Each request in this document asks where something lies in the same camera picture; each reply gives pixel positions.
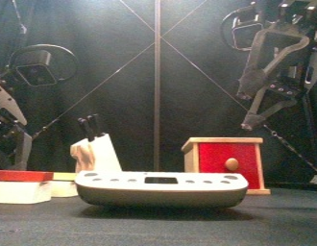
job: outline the red box front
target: red box front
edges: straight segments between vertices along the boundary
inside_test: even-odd
[[[225,168],[225,160],[233,158],[236,171]],[[199,143],[199,170],[201,173],[239,173],[248,182],[248,189],[259,189],[256,148],[252,143]]]

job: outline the black knife handle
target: black knife handle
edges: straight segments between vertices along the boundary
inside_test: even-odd
[[[85,119],[80,118],[78,119],[78,125],[80,125],[80,128],[81,128],[81,131],[84,132],[86,138],[88,138],[88,141],[92,142],[94,140],[94,134],[93,134],[93,131],[89,127],[89,123]]]
[[[86,116],[86,120],[89,122],[89,127],[93,131],[93,135],[100,137],[102,135],[105,135],[101,131],[100,131],[100,127],[98,127],[98,114],[90,114]]]

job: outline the metal pole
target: metal pole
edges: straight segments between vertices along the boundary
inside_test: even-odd
[[[153,171],[160,171],[160,0],[154,0]]]

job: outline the drawer knob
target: drawer knob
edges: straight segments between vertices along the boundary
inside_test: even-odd
[[[235,158],[228,158],[224,162],[224,166],[229,171],[236,171],[239,167],[237,160]]]

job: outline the knife block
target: knife block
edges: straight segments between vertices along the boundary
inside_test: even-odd
[[[121,171],[118,159],[108,134],[93,141],[81,140],[70,146],[70,156],[77,160],[76,173],[80,171]]]

